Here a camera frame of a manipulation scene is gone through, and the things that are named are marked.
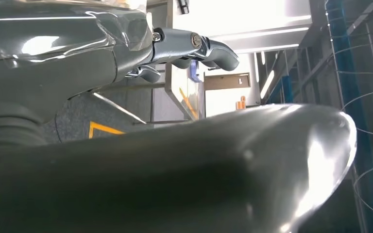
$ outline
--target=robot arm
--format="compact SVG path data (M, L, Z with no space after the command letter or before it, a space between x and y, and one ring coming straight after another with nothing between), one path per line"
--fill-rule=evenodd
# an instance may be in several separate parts
M237 55L196 33L148 27L138 10L100 1L0 0L0 145L41 145L38 126L82 92L125 76L159 79L149 64L191 59L226 70Z

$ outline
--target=cable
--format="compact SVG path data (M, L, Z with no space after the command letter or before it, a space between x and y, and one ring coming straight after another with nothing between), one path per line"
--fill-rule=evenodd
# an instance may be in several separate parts
M369 205L366 201L364 201L364 199L359 195L358 191L356 190L356 185L357 185L358 181L361 180L362 177L364 177L366 174L368 174L368 173L371 172L371 171L373 171L373 168L371 168L370 170L368 170L368 171L362 173L362 174L358 177L358 179L354 182L354 192L355 192L356 196L359 198L359 200L362 201L362 203L363 203L364 205L366 205L370 210L373 211L373 208L370 207L370 205Z
M61 136L59 135L59 131L58 131L58 123L56 123L57 119L58 119L58 113L55 114L55 119L54 119L55 130L56 130L56 135L58 136L59 142L62 143Z

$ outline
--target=blue object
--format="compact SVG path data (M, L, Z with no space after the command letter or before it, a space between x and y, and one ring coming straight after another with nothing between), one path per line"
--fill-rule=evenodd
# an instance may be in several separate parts
M190 76L189 78L196 82L196 83L202 83L202 81L199 78L199 74L197 73L199 69L198 61L193 60L191 63L191 69L190 69Z
M361 96L354 66L353 54L351 52L350 37L347 34L343 0L328 0L326 9L331 36L333 38L336 64L338 67L339 83L342 92L343 104ZM355 100L345 108L355 121L356 127L367 131L367 122L364 117L364 109L361 100ZM355 167L358 175L373 168L373 154L370 138L367 133L357 132L357 152ZM366 175L360 182L360 195L373 208L373 172ZM368 232L373 233L373 211L364 207L364 216Z

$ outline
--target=bolt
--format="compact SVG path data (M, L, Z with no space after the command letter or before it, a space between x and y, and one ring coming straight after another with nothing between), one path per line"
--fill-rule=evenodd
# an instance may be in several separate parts
M201 40L201 37L198 34L193 33L191 35L191 42L192 42L192 45L193 45L194 48L199 49L201 47L202 40Z
M161 34L159 33L152 33L152 40L154 42L159 42L162 40Z

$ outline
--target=fluorescent light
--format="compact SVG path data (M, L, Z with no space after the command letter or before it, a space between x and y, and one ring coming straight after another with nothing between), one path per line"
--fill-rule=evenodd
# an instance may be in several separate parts
M262 60L262 64L265 65L265 52L264 51L261 52L261 60Z
M286 48L293 48L298 47L299 44L293 44L293 45L280 45L280 46L271 46L271 47L262 47L262 48L252 48L252 49L243 49L243 50L235 50L235 53L253 53L253 52L260 52L260 51L266 51L266 50L280 50L280 49L286 49Z
M256 53L254 53L254 61L255 61L255 77L256 77L256 82L259 83L258 59L256 57Z
M241 34L235 34L235 35L214 36L212 37L212 39L221 40L221 41L238 40L238 39L254 38L254 37L265 36L265 35L301 32L301 31L307 31L307 30L308 28L293 28L293 29L276 30L276 31L270 31L270 32L241 33Z
M272 80L274 79L274 75L274 71L271 71L270 75L267 78L267 81L265 82L264 87L262 88L261 99L265 97L265 94L267 93L267 90L270 87Z

